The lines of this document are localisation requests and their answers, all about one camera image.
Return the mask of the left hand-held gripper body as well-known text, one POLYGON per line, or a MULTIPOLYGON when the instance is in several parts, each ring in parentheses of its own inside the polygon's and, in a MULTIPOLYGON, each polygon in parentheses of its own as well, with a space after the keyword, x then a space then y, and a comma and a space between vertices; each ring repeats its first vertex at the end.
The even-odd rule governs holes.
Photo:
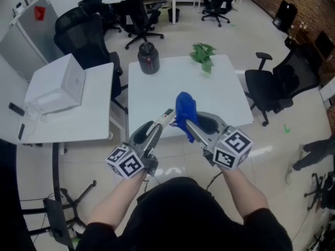
POLYGON ((143 169, 154 176, 158 159, 153 154, 157 142, 137 144, 134 141, 122 142, 106 157, 105 162, 119 176, 130 179, 143 169))

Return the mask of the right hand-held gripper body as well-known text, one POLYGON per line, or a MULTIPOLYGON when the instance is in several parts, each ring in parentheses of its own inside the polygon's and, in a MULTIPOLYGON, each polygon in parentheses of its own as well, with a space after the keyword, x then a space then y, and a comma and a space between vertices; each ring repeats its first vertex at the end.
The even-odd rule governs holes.
POLYGON ((211 166, 234 170, 248 157, 253 141, 240 129, 227 126, 203 148, 203 156, 211 166))

